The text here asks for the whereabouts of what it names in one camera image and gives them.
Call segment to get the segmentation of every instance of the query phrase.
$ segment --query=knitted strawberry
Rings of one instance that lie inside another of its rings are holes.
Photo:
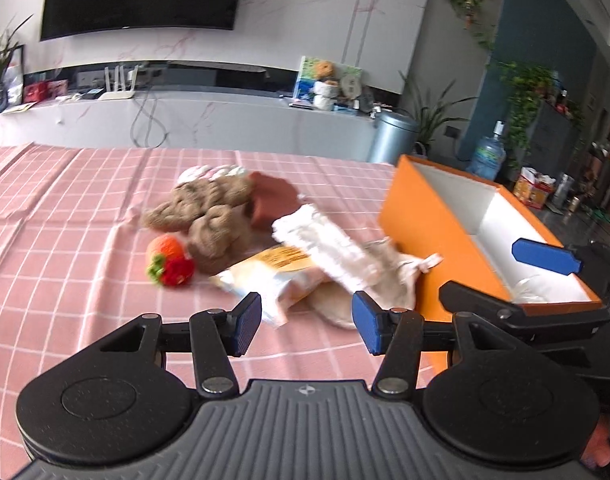
[[[194,262],[185,257],[181,243],[172,235],[154,238],[146,251],[147,275],[154,283],[176,286],[194,274]]]

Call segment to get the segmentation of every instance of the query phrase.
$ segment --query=orange box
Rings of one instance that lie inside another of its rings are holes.
[[[538,294],[549,303],[569,303],[570,310],[571,304],[579,302],[587,308],[600,306],[598,297],[575,276],[514,260],[511,247],[518,238],[562,244],[499,184],[403,155],[379,222],[403,253],[420,258],[438,253],[444,258],[418,282],[416,310],[425,319],[451,320],[438,300],[439,287],[449,280],[510,300],[511,290],[520,280],[543,276],[539,282],[546,290]],[[533,305],[530,314],[537,309]],[[431,358],[436,372],[447,366],[444,354],[431,354]]]

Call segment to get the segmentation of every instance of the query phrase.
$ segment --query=finger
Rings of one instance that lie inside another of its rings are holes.
[[[582,454],[584,462],[594,462],[600,467],[604,467],[610,462],[610,430],[608,429],[607,421],[606,417],[600,417]]]
[[[597,447],[593,453],[594,462],[599,467],[610,463],[610,443],[606,440],[604,446]]]

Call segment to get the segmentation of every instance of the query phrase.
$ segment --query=food package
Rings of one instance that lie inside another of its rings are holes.
[[[533,168],[522,168],[514,186],[514,196],[525,205],[542,209],[554,190],[555,178],[543,175]]]
[[[263,320],[274,326],[287,323],[287,309],[328,280],[307,254],[276,246],[232,265],[210,282],[241,298],[250,292],[261,295]]]
[[[382,264],[312,204],[279,218],[272,229],[274,240],[309,254],[315,265],[346,290],[366,290],[381,279]]]
[[[389,238],[368,242],[365,250],[383,264],[383,276],[367,292],[383,309],[416,306],[416,280],[436,266],[442,258],[432,254],[425,260],[396,250]],[[338,283],[324,283],[307,297],[307,304],[325,320],[341,328],[355,328],[352,319],[352,294]]]
[[[309,254],[313,263],[349,294],[364,290],[385,309],[394,306],[414,308],[416,279],[421,272],[428,272],[442,260],[437,254],[425,260],[401,254],[389,238],[360,246],[312,204],[278,219],[273,227],[275,240]],[[339,319],[336,323],[339,326],[351,321],[349,307],[342,310],[345,320],[336,314],[326,316],[317,308],[317,298],[321,300],[319,292],[310,298],[310,305],[331,322],[335,322],[334,317]]]

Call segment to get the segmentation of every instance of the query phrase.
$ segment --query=pink checkered tablecloth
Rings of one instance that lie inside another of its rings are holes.
[[[28,462],[16,428],[19,391],[45,372],[144,312],[164,322],[237,298],[197,276],[164,289],[144,275],[154,232],[141,212],[162,202],[186,168],[240,164],[285,178],[350,236],[368,241],[378,226],[393,168],[268,153],[208,150],[74,150],[29,144],[0,148],[0,478]],[[350,379],[368,383],[380,360],[356,332],[297,308],[280,329],[262,324],[247,354],[233,360],[249,378]],[[419,383],[431,378],[426,361]],[[191,356],[170,354],[167,369],[194,386]]]

